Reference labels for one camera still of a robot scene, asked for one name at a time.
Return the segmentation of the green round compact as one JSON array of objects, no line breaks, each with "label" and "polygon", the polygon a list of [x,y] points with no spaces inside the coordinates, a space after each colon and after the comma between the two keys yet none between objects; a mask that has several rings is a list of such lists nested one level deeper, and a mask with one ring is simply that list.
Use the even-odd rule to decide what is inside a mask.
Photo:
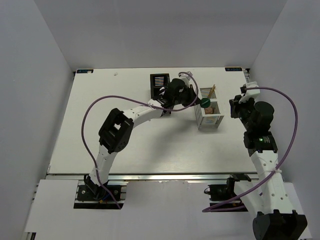
[{"label": "green round compact", "polygon": [[200,101],[200,107],[201,108],[205,109],[205,108],[210,107],[210,105],[211,105],[211,101],[210,101],[209,98],[204,97],[204,98],[201,99],[201,101]]}]

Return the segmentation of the peach makeup sponge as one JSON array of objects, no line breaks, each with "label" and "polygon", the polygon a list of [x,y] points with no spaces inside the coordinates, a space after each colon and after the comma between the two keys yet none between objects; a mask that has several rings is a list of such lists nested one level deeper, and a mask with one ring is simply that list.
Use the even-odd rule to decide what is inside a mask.
[{"label": "peach makeup sponge", "polygon": [[214,113],[214,111],[215,111],[215,109],[212,108],[212,107],[207,107],[207,108],[204,109],[204,113],[205,113],[206,115],[211,115],[211,114]]}]

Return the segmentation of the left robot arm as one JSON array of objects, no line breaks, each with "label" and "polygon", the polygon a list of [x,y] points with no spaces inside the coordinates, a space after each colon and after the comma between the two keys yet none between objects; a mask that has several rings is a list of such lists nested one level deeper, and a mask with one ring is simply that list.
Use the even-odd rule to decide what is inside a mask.
[{"label": "left robot arm", "polygon": [[94,168],[84,177],[90,196],[100,200],[111,193],[107,189],[111,167],[117,154],[128,145],[134,128],[175,111],[176,105],[187,109],[201,104],[198,94],[197,84],[189,84],[187,79],[174,78],[148,102],[139,102],[137,107],[127,110],[112,109],[98,131],[98,154],[92,157]]}]

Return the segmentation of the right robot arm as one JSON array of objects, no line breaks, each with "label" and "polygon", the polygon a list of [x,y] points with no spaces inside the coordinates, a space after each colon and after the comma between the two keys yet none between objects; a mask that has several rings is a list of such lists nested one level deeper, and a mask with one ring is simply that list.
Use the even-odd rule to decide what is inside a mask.
[{"label": "right robot arm", "polygon": [[230,116],[245,127],[243,142],[261,180],[256,190],[241,197],[253,215],[252,228],[257,240],[298,240],[308,222],[293,207],[277,168],[278,147],[270,132],[274,108],[267,102],[241,95],[229,100]]}]

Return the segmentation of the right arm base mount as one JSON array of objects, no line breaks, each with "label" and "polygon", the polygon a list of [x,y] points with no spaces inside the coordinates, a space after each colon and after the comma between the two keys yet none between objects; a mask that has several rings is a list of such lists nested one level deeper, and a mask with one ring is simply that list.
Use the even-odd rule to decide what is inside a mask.
[{"label": "right arm base mount", "polygon": [[[210,184],[203,191],[204,194],[209,195],[210,206],[216,205],[220,202],[226,201],[236,196],[234,187],[236,182],[248,181],[251,182],[251,178],[244,173],[231,174],[224,184]],[[226,212],[226,209],[231,209],[231,212],[248,212],[243,202],[238,199],[226,205],[220,206],[218,209],[222,209]]]}]

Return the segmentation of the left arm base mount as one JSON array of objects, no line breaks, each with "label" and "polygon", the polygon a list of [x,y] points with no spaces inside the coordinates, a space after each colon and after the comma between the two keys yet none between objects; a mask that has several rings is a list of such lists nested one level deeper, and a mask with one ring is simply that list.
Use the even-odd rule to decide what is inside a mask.
[{"label": "left arm base mount", "polygon": [[86,210],[120,210],[126,199],[126,187],[124,185],[99,184],[92,182],[88,174],[84,175],[83,183],[79,183],[75,200],[74,209]]}]

